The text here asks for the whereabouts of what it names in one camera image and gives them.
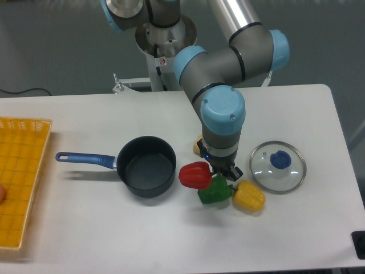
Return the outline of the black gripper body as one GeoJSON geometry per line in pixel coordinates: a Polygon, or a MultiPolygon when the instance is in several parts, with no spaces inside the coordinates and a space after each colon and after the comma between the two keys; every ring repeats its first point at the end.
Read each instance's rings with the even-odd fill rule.
{"type": "Polygon", "coordinates": [[[228,148],[215,148],[201,138],[198,141],[198,148],[200,157],[205,159],[214,170],[228,172],[235,166],[238,143],[228,148]]]}

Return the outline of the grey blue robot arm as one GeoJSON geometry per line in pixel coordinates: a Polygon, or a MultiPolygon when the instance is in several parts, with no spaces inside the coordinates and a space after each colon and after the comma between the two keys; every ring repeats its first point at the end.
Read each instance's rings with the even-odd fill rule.
{"type": "Polygon", "coordinates": [[[135,29],[140,50],[151,59],[153,87],[181,86],[202,124],[197,145],[213,172],[235,181],[245,101],[234,85],[285,66],[290,49],[279,30],[266,29],[249,1],[210,1],[228,41],[208,53],[196,45],[196,28],[179,1],[102,1],[111,27],[135,29]]]}

